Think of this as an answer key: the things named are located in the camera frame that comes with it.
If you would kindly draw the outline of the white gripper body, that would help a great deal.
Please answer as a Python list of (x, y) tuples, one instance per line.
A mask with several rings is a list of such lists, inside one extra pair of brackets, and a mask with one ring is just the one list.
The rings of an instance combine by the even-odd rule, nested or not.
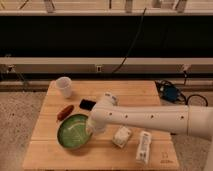
[(104, 123), (95, 121), (91, 116), (88, 117), (86, 121), (86, 132), (90, 135), (100, 134), (106, 130), (106, 125)]

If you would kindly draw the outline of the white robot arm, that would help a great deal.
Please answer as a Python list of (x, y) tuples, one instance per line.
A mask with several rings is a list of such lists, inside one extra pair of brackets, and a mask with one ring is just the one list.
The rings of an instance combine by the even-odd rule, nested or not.
[(213, 107), (117, 105), (117, 98), (104, 93), (93, 106), (86, 122), (89, 133), (102, 133), (108, 124), (126, 125), (151, 130), (186, 134), (211, 141), (213, 139)]

